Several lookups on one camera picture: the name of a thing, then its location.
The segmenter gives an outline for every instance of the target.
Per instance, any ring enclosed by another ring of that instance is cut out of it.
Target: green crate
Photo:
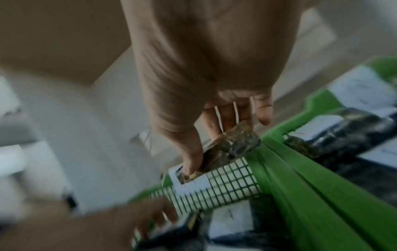
[[[207,174],[211,188],[178,197],[170,182],[142,192],[143,198],[166,196],[179,215],[196,209],[212,209],[258,194],[272,194],[301,251],[373,250],[323,199],[262,144],[240,160]]]
[[[385,81],[397,76],[397,57],[366,63]],[[397,250],[397,210],[284,144],[284,135],[342,105],[328,90],[306,100],[306,110],[272,128],[262,141],[294,169],[374,249]]]

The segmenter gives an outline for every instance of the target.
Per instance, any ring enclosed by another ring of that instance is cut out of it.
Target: hand
[[[122,0],[152,127],[180,150],[184,172],[203,160],[194,127],[211,139],[273,114],[271,91],[299,24],[299,0]]]
[[[163,212],[177,221],[172,204],[156,198],[81,218],[25,223],[0,235],[0,250],[129,251],[134,230],[145,236],[151,219],[162,226]]]

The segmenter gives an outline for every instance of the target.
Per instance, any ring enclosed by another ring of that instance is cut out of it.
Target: plastic grid
[[[235,203],[261,193],[258,182],[244,158],[207,173],[211,188],[178,196],[173,186],[159,189],[150,198],[166,196],[178,215],[198,209],[206,210]]]

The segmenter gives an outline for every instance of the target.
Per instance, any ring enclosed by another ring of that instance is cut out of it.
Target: green plastic basket
[[[385,81],[397,76],[397,57],[366,63]],[[262,141],[294,169],[374,249],[397,250],[397,210],[284,144],[284,135],[342,105],[328,90],[306,100],[306,110],[272,128]]]
[[[301,251],[373,250],[323,199],[264,144],[245,158],[207,174],[211,188],[179,197],[165,182],[131,202],[166,196],[179,215],[212,209],[259,194],[272,194]]]

